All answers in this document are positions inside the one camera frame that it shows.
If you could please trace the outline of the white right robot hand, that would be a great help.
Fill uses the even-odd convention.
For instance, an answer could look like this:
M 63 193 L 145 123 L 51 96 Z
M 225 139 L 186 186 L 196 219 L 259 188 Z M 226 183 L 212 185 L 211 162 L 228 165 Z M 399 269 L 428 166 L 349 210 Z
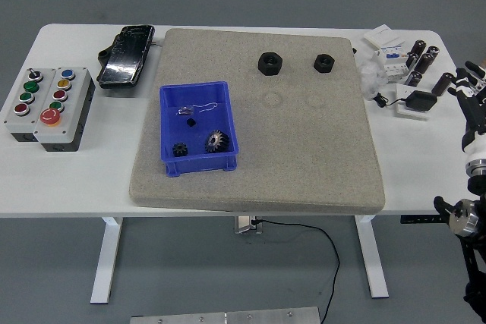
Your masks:
M 471 61 L 464 68 L 456 69 L 448 93 L 455 96 L 465 117 L 465 133 L 461 147 L 474 142 L 479 135 L 485 134 L 485 68 Z

